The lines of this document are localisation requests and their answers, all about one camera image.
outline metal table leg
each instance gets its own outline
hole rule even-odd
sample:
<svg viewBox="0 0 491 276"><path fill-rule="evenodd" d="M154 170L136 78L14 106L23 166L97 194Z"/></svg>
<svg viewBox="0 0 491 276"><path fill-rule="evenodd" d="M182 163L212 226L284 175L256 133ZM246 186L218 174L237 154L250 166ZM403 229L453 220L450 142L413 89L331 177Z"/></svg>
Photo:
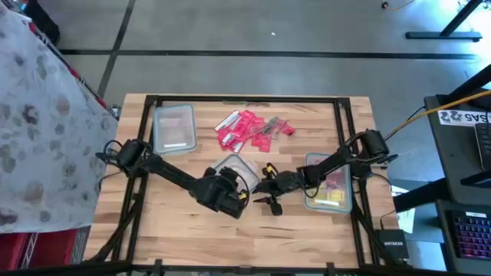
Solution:
<svg viewBox="0 0 491 276"><path fill-rule="evenodd" d="M443 96L443 100L439 98L440 104L449 104L453 101L470 96L489 82L491 82L491 64L460 85L452 93Z"/></svg>
<svg viewBox="0 0 491 276"><path fill-rule="evenodd" d="M442 178L425 186L394 197L396 212L403 212L419 205L435 202L437 199L449 199L447 180Z"/></svg>
<svg viewBox="0 0 491 276"><path fill-rule="evenodd" d="M460 24L483 2L483 0L470 0L462 11L444 28L438 31L409 31L406 33L407 39L470 39L478 42L483 36L477 31L458 31L454 32Z"/></svg>

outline black desk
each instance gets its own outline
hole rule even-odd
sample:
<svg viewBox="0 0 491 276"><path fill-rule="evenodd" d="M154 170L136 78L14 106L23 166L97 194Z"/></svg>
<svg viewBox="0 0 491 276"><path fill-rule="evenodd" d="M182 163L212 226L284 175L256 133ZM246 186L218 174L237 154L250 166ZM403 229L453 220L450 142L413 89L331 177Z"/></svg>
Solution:
<svg viewBox="0 0 491 276"><path fill-rule="evenodd" d="M436 206L438 219L440 221L443 232L443 238L445 239L445 243L442 245L442 247L444 249L443 257L445 259L447 270L468 274L491 274L491 261L457 257L456 249L452 241L452 235L450 234L450 224L447 220L449 218L449 211L479 212L491 214L491 208L482 206L461 205L458 203L441 200L437 201Z"/></svg>
<svg viewBox="0 0 491 276"><path fill-rule="evenodd" d="M407 39L470 39L478 42L483 36L477 31L455 31L483 0L470 0L443 31L409 31Z"/></svg>
<svg viewBox="0 0 491 276"><path fill-rule="evenodd" d="M427 110L440 106L436 97L425 97L424 103ZM461 104L455 109L483 111L466 104ZM466 205L491 205L491 189L461 184L461 179L483 171L474 128L441 125L437 113L430 114L428 119L445 178L394 197L397 212L435 202L438 199Z"/></svg>

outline gray concrete floor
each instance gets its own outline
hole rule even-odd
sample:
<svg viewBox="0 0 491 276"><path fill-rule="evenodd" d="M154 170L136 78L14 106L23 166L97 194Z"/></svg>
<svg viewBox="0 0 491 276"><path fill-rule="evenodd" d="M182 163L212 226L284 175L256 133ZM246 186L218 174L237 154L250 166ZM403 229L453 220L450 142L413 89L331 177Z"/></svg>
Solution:
<svg viewBox="0 0 491 276"><path fill-rule="evenodd" d="M377 128L388 133L423 106L423 97L448 94L489 64L491 13L482 8L459 29L481 31L485 38L478 43L404 38L406 31L441 31L459 11L457 1L416 0L392 12L383 11L378 0L137 0L123 50L439 53L482 59L119 56L104 99L122 104L127 93L369 96ZM112 49L128 4L39 2L60 25L61 49ZM390 1L392 7L405 2ZM67 59L97 88L109 56ZM401 130L389 146L400 154L389 177L403 181L405 188L443 175L426 119ZM440 261L426 261L428 256L437 259L438 244L417 244L428 239L418 233L413 237L413 263L441 269Z"/></svg>

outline yellow item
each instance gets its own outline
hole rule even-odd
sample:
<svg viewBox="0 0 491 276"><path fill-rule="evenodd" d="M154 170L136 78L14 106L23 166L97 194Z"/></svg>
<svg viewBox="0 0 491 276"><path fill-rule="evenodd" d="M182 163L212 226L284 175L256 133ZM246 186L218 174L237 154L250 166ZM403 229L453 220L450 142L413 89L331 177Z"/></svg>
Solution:
<svg viewBox="0 0 491 276"><path fill-rule="evenodd" d="M327 198L332 202L344 201L344 192L339 189L331 190L328 192Z"/></svg>
<svg viewBox="0 0 491 276"><path fill-rule="evenodd" d="M463 104L463 103L466 103L470 100L474 100L474 99L477 99L478 97L484 97L484 96L488 96L488 95L491 95L491 90L486 90L484 92L481 92L481 93L478 93L478 94L474 94L472 96L468 96L468 97L465 97L463 99L460 99L460 100L456 100L452 103L448 103L448 104L445 104L441 107L437 107L437 108L433 108L432 110L428 110L426 112L423 112L421 113L420 115L417 115L415 117L412 117L411 119L405 121L404 123L402 123L400 126L396 127L394 130L392 130L386 137L385 139L389 139L392 135L394 135L394 133L396 133L397 131L399 131L400 129L402 129L403 127L407 126L408 124L414 122L415 120L417 119L420 119L421 117L425 117L426 115L428 114L432 114L432 113L435 113L437 112L438 110L444 110L446 108L449 108L449 107L454 107L456 106L457 104Z"/></svg>

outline yellow cable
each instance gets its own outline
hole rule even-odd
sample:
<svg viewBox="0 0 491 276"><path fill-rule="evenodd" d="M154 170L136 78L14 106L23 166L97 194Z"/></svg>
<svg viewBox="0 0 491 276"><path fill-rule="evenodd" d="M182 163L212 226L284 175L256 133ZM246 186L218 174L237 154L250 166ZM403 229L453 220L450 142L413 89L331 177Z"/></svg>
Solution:
<svg viewBox="0 0 491 276"><path fill-rule="evenodd" d="M405 6L409 5L410 3L414 2L414 1L416 1L416 0L411 0L411 1L409 1L408 3L406 3L406 4L402 5L402 6L400 6L399 8L386 8L385 10L386 10L386 11L390 11L390 12L392 12L392 11L393 11L393 12L395 12L395 11L398 11L398 10L400 10L400 9L404 8Z"/></svg>
<svg viewBox="0 0 491 276"><path fill-rule="evenodd" d="M456 100L452 103L448 103L448 104L445 104L441 107L437 107L437 108L433 108L432 110L428 110L428 111L425 111L423 113L421 113L420 115L417 115L415 117L412 117L411 119L405 121L404 123L402 123L400 126L396 127L394 130L392 130L386 137L385 139L389 139L392 135L394 135L397 131L399 131L400 129L402 129L403 127L407 126L408 124L414 122L415 120L417 119L420 119L421 117L425 117L426 115L428 114L432 114L432 113L435 113L437 112L438 110L444 110L446 108L449 108L449 107L454 107L456 106L457 104L463 104L463 103L466 103L470 100L474 100L474 99L477 99L478 97L483 97L483 96L487 96L487 95L491 95L491 90L486 90L486 91L483 91L481 93L478 93L478 94L474 94L472 96L468 96L468 97L465 97L463 99L460 99L460 100Z"/></svg>

